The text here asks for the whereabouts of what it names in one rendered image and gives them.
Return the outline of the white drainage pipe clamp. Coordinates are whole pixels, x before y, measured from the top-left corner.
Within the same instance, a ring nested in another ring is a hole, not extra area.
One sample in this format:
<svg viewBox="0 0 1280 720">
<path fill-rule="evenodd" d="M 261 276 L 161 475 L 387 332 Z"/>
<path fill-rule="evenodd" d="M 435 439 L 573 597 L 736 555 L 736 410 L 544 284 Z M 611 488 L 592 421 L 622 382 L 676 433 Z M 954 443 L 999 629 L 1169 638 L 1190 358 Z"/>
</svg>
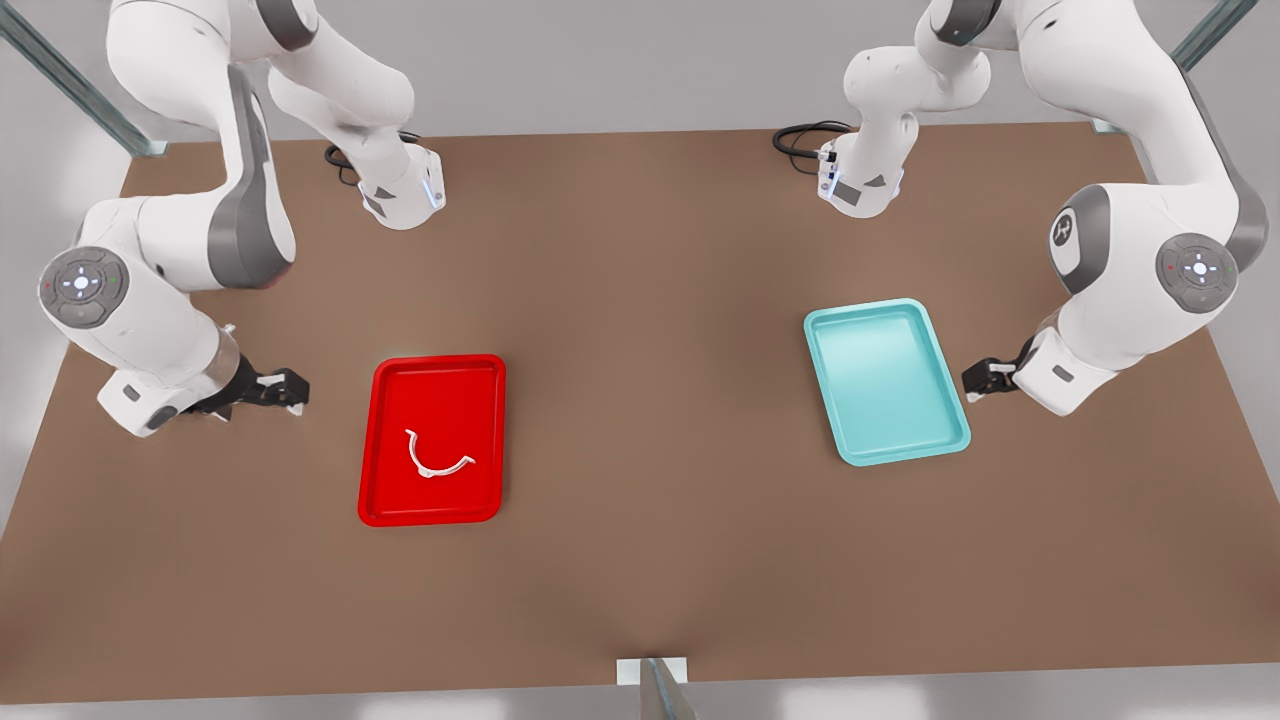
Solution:
<svg viewBox="0 0 1280 720">
<path fill-rule="evenodd" d="M 468 455 L 462 455 L 456 462 L 453 462 L 448 468 L 443 469 L 429 468 L 425 462 L 422 462 L 419 459 L 417 454 L 419 433 L 408 428 L 404 429 L 404 433 L 408 436 L 407 450 L 410 461 L 413 464 L 417 474 L 422 478 L 439 478 L 439 477 L 453 475 L 457 471 L 465 469 L 466 466 L 474 465 L 476 462 L 474 457 L 470 457 Z"/>
</svg>

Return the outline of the teal rectangular tray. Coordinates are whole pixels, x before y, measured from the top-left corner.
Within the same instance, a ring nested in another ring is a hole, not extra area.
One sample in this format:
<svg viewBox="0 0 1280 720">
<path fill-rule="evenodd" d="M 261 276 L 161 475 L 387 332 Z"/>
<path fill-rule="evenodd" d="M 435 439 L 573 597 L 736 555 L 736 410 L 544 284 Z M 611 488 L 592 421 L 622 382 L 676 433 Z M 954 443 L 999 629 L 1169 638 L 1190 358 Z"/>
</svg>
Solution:
<svg viewBox="0 0 1280 720">
<path fill-rule="evenodd" d="M 803 329 L 845 462 L 869 468 L 969 446 L 963 402 L 920 302 L 819 309 Z"/>
</svg>

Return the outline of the red rectangular tray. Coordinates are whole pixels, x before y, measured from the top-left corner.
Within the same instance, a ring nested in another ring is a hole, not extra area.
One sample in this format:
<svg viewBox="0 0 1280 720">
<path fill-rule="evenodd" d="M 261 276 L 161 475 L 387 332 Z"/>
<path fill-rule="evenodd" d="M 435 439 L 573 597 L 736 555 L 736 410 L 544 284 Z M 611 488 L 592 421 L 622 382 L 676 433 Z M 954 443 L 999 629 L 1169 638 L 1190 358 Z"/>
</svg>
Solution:
<svg viewBox="0 0 1280 720">
<path fill-rule="evenodd" d="M 419 459 L 443 469 L 462 455 L 476 462 L 422 478 L 404 429 L 419 433 Z M 506 364 L 492 354 L 396 357 L 372 375 L 357 510 L 370 527 L 485 521 L 504 484 Z"/>
</svg>

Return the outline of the silver frame post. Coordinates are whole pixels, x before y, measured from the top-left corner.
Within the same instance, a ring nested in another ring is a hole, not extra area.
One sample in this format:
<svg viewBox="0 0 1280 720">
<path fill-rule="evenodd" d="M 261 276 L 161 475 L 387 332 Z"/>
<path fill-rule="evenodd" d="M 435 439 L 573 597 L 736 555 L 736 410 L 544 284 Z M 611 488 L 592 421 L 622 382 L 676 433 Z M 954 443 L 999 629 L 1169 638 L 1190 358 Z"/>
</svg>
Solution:
<svg viewBox="0 0 1280 720">
<path fill-rule="evenodd" d="M 686 657 L 616 661 L 616 684 L 639 688 L 640 720 L 698 720 L 684 692 L 687 678 Z"/>
<path fill-rule="evenodd" d="M 1257 5 L 1260 0 L 1213 0 L 1207 14 L 1187 33 L 1170 53 L 1170 58 L 1184 73 L 1189 73 L 1230 33 Z"/>
<path fill-rule="evenodd" d="M 133 158 L 160 158 L 168 142 L 148 138 L 10 3 L 0 0 L 0 38 L 60 90 Z"/>
</svg>

